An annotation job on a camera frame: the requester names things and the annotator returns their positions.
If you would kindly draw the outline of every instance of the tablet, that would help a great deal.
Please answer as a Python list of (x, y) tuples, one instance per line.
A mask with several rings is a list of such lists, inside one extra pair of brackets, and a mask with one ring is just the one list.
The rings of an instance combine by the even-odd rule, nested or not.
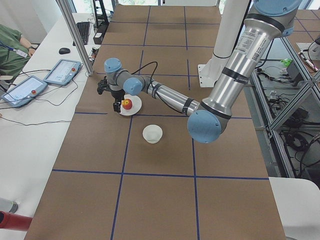
[(48, 84), (36, 76), (29, 76), (27, 79), (8, 90), (1, 98), (14, 108), (28, 104), (38, 96)]
[(46, 83), (60, 86), (67, 85), (77, 75), (81, 68), (81, 62), (60, 59), (43, 79)]

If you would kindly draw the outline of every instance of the blue joint cap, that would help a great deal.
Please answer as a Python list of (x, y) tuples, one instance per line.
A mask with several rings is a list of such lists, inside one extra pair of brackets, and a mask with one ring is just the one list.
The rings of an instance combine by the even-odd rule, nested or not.
[(296, 10), (302, 0), (254, 0), (254, 7), (268, 17), (280, 17)]
[(122, 67), (121, 61), (118, 58), (109, 58), (104, 62), (104, 71), (107, 74), (114, 73)]
[(221, 134), (221, 124), (217, 117), (207, 110), (197, 110), (187, 122), (191, 137), (202, 144), (217, 140)]
[(288, 29), (286, 29), (286, 30), (283, 31), (281, 37), (288, 37), (288, 36), (290, 36), (293, 32), (294, 32), (294, 27), (290, 27), (290, 28), (288, 28)]
[(123, 90), (132, 96), (138, 95), (142, 91), (142, 88), (142, 82), (136, 77), (128, 78), (123, 84)]

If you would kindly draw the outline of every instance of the red object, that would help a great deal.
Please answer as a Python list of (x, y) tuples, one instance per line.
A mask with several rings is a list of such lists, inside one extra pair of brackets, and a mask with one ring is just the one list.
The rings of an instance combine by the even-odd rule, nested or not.
[(32, 217), (0, 211), (0, 229), (28, 231)]
[(123, 100), (121, 104), (125, 110), (130, 110), (132, 108), (132, 101), (129, 98), (126, 98), (125, 100)]

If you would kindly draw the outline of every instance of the lanyard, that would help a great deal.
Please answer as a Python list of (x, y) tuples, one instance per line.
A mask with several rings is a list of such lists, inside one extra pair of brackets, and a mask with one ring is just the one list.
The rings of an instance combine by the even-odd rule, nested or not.
[(10, 46), (5, 45), (1, 40), (0, 40), (0, 46), (1, 46), (1, 47), (4, 47), (4, 48), (6, 48), (6, 49), (9, 49), (10, 51), (15, 50), (13, 47), (10, 47)]

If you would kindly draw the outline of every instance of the person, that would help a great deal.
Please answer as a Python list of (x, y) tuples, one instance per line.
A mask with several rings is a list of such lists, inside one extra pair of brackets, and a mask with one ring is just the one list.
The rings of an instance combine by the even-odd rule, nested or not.
[(35, 51), (21, 32), (0, 24), (0, 75), (13, 76), (13, 81)]

